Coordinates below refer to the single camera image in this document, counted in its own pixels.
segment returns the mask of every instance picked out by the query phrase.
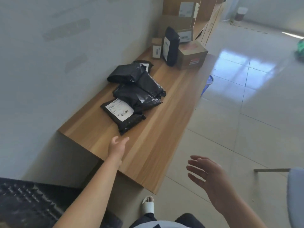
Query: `left arm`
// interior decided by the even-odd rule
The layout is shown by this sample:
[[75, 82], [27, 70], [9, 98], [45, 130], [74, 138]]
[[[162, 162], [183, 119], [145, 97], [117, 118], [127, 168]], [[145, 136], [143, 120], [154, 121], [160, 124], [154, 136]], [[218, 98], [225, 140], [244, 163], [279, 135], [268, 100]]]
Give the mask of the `left arm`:
[[117, 139], [118, 137], [112, 138], [107, 159], [81, 194], [56, 222], [54, 228], [100, 227], [117, 170], [121, 165], [125, 144], [129, 140], [129, 138], [125, 138], [118, 142]]

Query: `right arm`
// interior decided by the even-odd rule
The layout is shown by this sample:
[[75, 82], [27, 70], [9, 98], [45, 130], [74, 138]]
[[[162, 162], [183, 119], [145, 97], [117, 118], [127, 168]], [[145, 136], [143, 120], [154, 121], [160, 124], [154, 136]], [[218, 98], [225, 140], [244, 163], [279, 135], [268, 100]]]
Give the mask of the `right arm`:
[[267, 228], [256, 213], [237, 194], [223, 168], [207, 157], [192, 155], [188, 177], [202, 187], [215, 207], [226, 219], [230, 228]]

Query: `slide sandal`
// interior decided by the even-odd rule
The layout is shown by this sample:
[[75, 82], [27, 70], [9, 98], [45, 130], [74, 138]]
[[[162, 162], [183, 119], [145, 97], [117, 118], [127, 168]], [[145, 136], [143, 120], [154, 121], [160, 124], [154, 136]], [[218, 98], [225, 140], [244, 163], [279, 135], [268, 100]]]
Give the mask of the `slide sandal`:
[[147, 214], [147, 213], [154, 214], [154, 199], [152, 196], [147, 196], [142, 201], [142, 212], [143, 214]]

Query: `black plastic package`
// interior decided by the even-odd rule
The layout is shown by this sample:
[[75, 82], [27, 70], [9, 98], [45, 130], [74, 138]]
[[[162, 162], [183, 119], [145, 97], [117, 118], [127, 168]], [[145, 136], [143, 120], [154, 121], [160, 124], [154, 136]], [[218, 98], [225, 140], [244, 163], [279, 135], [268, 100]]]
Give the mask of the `black plastic package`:
[[144, 114], [134, 114], [133, 109], [124, 101], [115, 99], [103, 103], [100, 106], [110, 118], [117, 124], [120, 135], [136, 126], [143, 119], [146, 119]]
[[154, 66], [150, 61], [146, 61], [146, 60], [136, 60], [133, 61], [133, 63], [140, 63], [143, 66], [146, 66], [146, 71], [148, 72], [148, 74], [150, 74], [151, 68], [152, 66]]
[[140, 63], [117, 66], [117, 68], [108, 76], [108, 81], [124, 84], [135, 83], [145, 70], [146, 68]]
[[131, 106], [134, 113], [140, 113], [158, 106], [162, 102], [155, 96], [148, 94], [136, 85], [120, 84], [114, 91], [113, 96], [119, 98]]
[[143, 72], [136, 85], [157, 99], [166, 95], [165, 90], [146, 71]]
[[180, 36], [178, 33], [168, 26], [163, 45], [163, 57], [168, 66], [174, 66], [176, 64], [179, 41]]

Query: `barcode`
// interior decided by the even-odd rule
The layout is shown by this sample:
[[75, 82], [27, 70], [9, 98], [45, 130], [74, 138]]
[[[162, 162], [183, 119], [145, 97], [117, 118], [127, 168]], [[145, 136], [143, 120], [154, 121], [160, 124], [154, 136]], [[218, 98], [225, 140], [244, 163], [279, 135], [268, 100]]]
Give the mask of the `barcode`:
[[124, 116], [127, 112], [129, 112], [128, 110], [124, 111], [122, 114], [120, 114], [121, 116]]

